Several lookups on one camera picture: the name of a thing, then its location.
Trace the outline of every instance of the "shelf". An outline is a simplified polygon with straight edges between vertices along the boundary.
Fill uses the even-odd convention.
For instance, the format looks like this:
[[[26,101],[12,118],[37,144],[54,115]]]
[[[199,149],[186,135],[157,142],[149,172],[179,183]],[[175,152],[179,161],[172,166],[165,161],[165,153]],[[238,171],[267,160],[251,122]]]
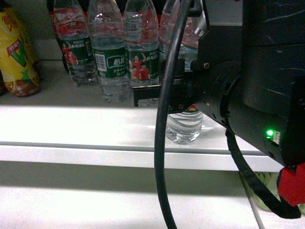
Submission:
[[[43,62],[41,92],[28,98],[0,97],[0,160],[153,167],[157,104],[149,108],[103,101],[98,86],[73,85],[60,61]],[[202,132],[181,146],[166,140],[167,168],[237,170],[224,128]],[[280,164],[238,138],[255,171],[279,171]]]
[[[0,165],[1,229],[166,228],[151,168]],[[169,169],[166,178],[178,228],[259,229],[237,172]]]

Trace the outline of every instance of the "black bracket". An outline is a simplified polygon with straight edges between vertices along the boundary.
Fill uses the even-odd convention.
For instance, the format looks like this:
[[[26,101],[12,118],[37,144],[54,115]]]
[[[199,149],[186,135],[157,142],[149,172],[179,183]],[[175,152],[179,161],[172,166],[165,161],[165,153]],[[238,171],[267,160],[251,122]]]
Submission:
[[[138,107],[138,101],[141,99],[158,98],[161,92],[160,85],[133,87],[133,105]],[[187,84],[176,84],[173,86],[169,114],[180,113],[185,111],[193,104],[189,86]]]

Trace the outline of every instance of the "green bottle label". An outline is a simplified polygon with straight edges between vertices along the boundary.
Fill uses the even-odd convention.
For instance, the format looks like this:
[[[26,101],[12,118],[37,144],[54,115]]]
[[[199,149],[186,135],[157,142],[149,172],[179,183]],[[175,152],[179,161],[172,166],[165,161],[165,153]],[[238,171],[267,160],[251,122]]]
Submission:
[[[69,66],[85,65],[93,60],[89,37],[77,40],[61,40],[61,46]]]
[[[125,54],[130,79],[146,81],[158,77],[159,49],[144,52],[125,50]]]
[[[93,49],[98,75],[115,78],[126,75],[125,48]]]

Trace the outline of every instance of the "metal screw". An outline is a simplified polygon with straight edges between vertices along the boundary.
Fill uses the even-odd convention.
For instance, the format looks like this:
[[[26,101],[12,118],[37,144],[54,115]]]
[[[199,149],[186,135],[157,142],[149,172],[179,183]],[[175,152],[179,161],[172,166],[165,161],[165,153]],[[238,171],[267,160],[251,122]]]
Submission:
[[[210,68],[210,64],[209,63],[204,63],[203,67],[204,67],[204,69],[209,69]]]

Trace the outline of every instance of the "transparent bottle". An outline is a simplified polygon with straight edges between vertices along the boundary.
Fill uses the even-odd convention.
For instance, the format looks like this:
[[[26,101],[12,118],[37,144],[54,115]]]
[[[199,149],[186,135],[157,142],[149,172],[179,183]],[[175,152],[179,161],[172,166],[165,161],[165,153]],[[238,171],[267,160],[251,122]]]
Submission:
[[[130,87],[159,83],[158,19],[151,0],[128,0],[124,12],[125,52]],[[150,106],[155,100],[140,100]]]
[[[77,86],[97,82],[87,20],[77,0],[55,0],[54,23],[69,75]]]
[[[123,21],[114,0],[91,0],[88,9],[98,82],[108,102],[129,98],[125,63]]]
[[[179,12],[179,0],[167,0],[162,11],[160,21],[160,72],[163,73],[161,68],[164,68],[166,56],[169,49],[169,44],[173,34],[173,29],[177,21]],[[183,39],[178,55],[177,69],[179,64],[184,64],[184,71],[190,71],[191,62],[197,58],[198,54],[198,40],[199,36],[194,33],[196,27],[193,25],[193,19],[187,18]],[[181,82],[180,73],[175,73],[174,84]],[[200,112],[195,105],[191,105],[187,111],[177,114],[169,114],[167,117],[166,136],[177,144],[187,144],[194,141],[202,131],[203,118],[207,119],[202,112]]]

